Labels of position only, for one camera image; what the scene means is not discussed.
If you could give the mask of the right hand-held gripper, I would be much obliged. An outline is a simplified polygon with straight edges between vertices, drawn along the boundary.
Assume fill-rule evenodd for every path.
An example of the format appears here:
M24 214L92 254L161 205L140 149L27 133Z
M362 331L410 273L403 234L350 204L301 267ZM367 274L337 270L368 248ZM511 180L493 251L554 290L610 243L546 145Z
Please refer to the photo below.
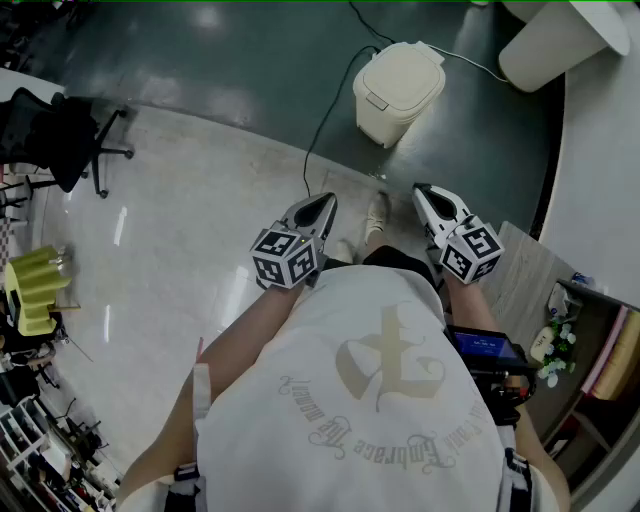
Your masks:
M415 183L412 200L418 217L440 251L438 263L463 284L477 282L495 268L505 249L490 224L444 188Z

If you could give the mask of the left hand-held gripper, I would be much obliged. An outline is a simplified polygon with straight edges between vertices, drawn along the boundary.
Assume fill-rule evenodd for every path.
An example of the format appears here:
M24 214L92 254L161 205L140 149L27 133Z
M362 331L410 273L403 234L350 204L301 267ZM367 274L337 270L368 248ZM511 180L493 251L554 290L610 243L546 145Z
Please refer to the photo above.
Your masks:
M314 287L327 261L324 246L337 210L335 194L316 194L295 203L263 229L250 251L257 284L264 290Z

